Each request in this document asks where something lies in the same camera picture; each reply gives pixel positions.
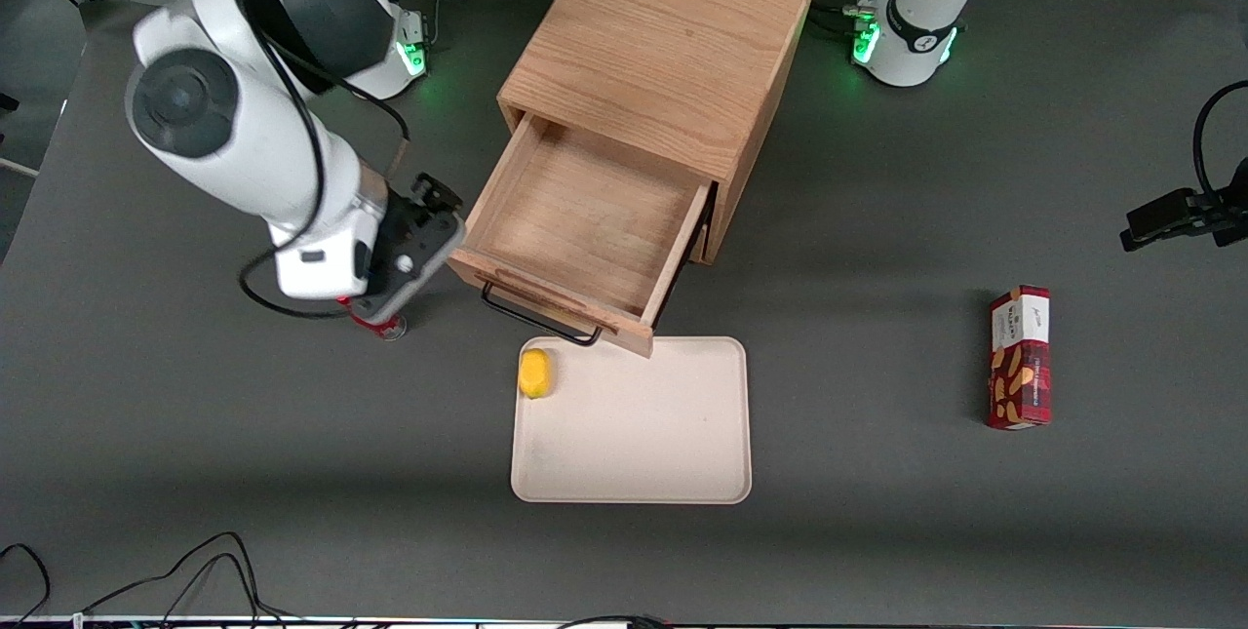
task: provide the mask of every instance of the gray tabletop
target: gray tabletop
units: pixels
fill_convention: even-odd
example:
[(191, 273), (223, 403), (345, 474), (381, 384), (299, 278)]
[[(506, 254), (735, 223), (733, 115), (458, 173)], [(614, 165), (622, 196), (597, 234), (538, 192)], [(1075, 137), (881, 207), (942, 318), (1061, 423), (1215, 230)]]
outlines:
[[(444, 4), (401, 100), (407, 176), (475, 197), (507, 141), (494, 92), (548, 2)], [(0, 542), (45, 554), (54, 612), (231, 528), (303, 613), (1248, 625), (1248, 247), (1117, 237), (1194, 185), (1194, 115), (1248, 74), (1232, 4), (975, 0), (914, 91), (806, 35), (721, 260), (681, 275), (660, 329), (749, 352), (754, 490), (729, 508), (515, 499), (533, 332), (449, 272), (394, 344), (246, 301), (261, 221), (132, 139), (139, 11), (97, 12), (0, 270)], [(384, 166), (383, 114), (314, 107)], [(1244, 114), (1214, 114), (1218, 183)], [(1016, 283), (1053, 293), (1055, 423), (1001, 433), (987, 305)], [(0, 573), (0, 613), (24, 609), (35, 579)], [(218, 589), (192, 610), (243, 610)]]

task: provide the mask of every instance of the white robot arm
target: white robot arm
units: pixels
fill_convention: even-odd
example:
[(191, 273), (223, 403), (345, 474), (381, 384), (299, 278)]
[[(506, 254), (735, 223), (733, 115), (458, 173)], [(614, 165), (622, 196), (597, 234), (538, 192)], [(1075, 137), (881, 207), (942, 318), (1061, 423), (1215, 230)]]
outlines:
[(926, 82), (948, 60), (955, 22), (968, 0), (860, 0), (846, 7), (861, 16), (854, 61), (890, 86)]
[(126, 114), (139, 140), (267, 221), (286, 296), (356, 298), (354, 317), (373, 327), (392, 323), (462, 241), (459, 202), (428, 176), (417, 201), (396, 193), (303, 100), (331, 81), (397, 95), (423, 74), (413, 19), (387, 0), (182, 0), (134, 32)]

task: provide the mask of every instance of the white tray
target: white tray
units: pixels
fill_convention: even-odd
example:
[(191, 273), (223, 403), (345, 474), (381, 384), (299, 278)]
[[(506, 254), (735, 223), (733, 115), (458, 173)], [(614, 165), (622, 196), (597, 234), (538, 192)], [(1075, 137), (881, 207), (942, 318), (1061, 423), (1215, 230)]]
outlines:
[(553, 384), (535, 401), (515, 393), (512, 490), (522, 500), (736, 504), (750, 494), (739, 341), (655, 337), (649, 359), (557, 337), (524, 348), (550, 354)]

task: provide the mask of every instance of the drawer handle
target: drawer handle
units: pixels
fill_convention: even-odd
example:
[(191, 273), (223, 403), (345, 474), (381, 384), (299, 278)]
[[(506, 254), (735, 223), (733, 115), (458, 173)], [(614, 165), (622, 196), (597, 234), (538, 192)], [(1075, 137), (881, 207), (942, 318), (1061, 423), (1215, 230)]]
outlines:
[(573, 332), (565, 332), (563, 329), (559, 329), (558, 327), (554, 327), (553, 323), (539, 322), (529, 317), (529, 314), (522, 314), (519, 312), (515, 312), (515, 310), (509, 308), (509, 306), (492, 301), (489, 296), (490, 292), (493, 291), (494, 291), (494, 283), (490, 283), (489, 281), (482, 283), (480, 301), (487, 306), (489, 306), (490, 310), (494, 310), (495, 312), (500, 312), (503, 314), (508, 314), (508, 317), (512, 317), (513, 319), (519, 319), (520, 322), (527, 323), (529, 327), (537, 327), (538, 329), (547, 332), (547, 334), (550, 334), (553, 337), (560, 337), (560, 339), (570, 341), (573, 344), (577, 346), (593, 346), (598, 341), (598, 337), (603, 336), (603, 328), (597, 326), (594, 327), (593, 334), (573, 334)]

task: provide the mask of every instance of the red object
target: red object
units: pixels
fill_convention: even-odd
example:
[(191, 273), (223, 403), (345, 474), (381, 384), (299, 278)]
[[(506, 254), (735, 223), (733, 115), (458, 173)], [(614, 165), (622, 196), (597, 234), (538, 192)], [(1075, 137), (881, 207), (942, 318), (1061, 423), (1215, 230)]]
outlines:
[(396, 329), (399, 329), (402, 322), (402, 317), (399, 317), (399, 314), (394, 314), (394, 317), (388, 318), (383, 323), (369, 323), (364, 322), (362, 318), (356, 317), (354, 312), (351, 312), (351, 298), (347, 297), (338, 298), (338, 305), (344, 306), (344, 308), (347, 308), (347, 314), (351, 314), (352, 322), (359, 323), (361, 327), (368, 329), (369, 332), (373, 332), (373, 334), (377, 334), (378, 337), (382, 337), (382, 339), (389, 341), (393, 336), (393, 332)]
[(1030, 429), (1052, 422), (1048, 290), (1020, 286), (992, 303), (988, 426)]

